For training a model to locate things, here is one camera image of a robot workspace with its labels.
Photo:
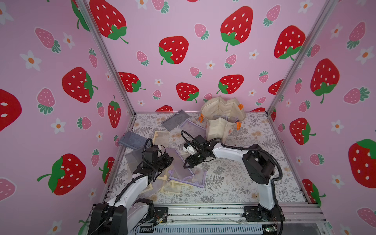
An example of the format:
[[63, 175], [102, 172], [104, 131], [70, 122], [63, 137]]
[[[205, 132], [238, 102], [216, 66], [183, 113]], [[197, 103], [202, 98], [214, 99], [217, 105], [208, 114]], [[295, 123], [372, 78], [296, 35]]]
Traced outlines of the yellow-trim mesh pouch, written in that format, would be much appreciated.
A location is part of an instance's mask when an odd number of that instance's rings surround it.
[[162, 180], [163, 184], [160, 192], [165, 194], [180, 194], [183, 187], [191, 187], [188, 184], [178, 182], [175, 180], [168, 180], [167, 178], [157, 177], [158, 180]]
[[162, 145], [164, 147], [168, 147], [170, 132], [168, 131], [155, 131], [153, 137], [153, 144], [154, 145]]

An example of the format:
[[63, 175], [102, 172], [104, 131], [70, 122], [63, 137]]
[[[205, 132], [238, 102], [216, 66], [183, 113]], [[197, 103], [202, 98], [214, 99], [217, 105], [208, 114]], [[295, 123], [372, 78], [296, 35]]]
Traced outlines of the beige canvas bag orange handles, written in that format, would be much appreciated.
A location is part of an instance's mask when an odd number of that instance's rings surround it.
[[221, 138], [226, 142], [228, 136], [239, 131], [246, 118], [244, 106], [237, 99], [225, 100], [217, 97], [206, 102], [200, 110], [199, 121], [205, 123], [206, 139]]

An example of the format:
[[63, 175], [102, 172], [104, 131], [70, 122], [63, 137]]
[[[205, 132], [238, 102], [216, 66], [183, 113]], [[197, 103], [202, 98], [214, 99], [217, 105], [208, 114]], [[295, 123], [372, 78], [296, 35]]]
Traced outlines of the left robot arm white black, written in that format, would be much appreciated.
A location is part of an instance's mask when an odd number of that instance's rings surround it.
[[108, 202], [94, 206], [89, 235], [128, 235], [139, 223], [153, 218], [153, 202], [139, 195], [172, 164], [173, 157], [166, 150], [161, 151], [151, 138], [146, 140], [141, 157], [122, 191]]

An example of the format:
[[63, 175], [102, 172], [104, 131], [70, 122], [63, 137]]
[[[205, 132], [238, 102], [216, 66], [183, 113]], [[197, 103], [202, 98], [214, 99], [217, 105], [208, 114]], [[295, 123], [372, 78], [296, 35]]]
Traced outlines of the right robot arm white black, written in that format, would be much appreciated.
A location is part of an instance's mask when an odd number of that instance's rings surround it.
[[260, 145], [251, 147], [229, 146], [221, 138], [209, 141], [198, 135], [193, 137], [181, 131], [185, 141], [183, 150], [190, 155], [185, 159], [184, 168], [194, 168], [203, 162], [227, 159], [244, 165], [249, 177], [258, 185], [259, 206], [272, 211], [278, 208], [275, 182], [282, 180], [283, 172], [277, 160]]

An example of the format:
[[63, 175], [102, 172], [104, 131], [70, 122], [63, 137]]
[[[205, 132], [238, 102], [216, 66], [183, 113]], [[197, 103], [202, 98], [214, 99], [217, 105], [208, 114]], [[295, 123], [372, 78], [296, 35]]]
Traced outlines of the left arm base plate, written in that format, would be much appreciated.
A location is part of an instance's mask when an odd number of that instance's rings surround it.
[[166, 223], [168, 217], [168, 207], [154, 207], [153, 209], [147, 205], [133, 207], [129, 210], [127, 222], [129, 225], [135, 226], [139, 223]]

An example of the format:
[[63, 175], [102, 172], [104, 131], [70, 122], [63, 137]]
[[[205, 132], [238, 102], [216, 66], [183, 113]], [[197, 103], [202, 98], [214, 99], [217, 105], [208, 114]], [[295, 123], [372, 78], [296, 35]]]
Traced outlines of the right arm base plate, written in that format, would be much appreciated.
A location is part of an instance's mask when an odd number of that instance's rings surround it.
[[244, 207], [244, 214], [247, 222], [285, 222], [280, 206], [275, 205], [273, 209], [268, 210], [260, 205]]

